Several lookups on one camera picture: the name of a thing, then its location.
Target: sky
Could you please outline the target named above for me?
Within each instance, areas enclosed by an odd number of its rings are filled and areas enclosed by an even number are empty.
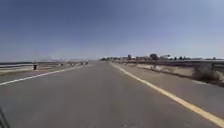
[[[223,0],[0,0],[0,61],[224,58]]]

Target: lane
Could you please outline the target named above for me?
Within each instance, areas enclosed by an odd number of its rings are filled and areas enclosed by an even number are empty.
[[[12,128],[215,128],[109,64],[0,87]]]
[[[119,67],[224,119],[224,88],[136,67]]]
[[[36,71],[26,71],[26,72],[16,72],[16,73],[10,73],[10,74],[0,74],[0,83],[4,83],[7,81],[12,81],[16,79],[22,79],[26,77],[31,77],[35,75],[40,75],[48,72],[54,72],[58,70],[68,69],[72,67],[58,67],[53,69],[45,69],[45,70],[36,70]]]

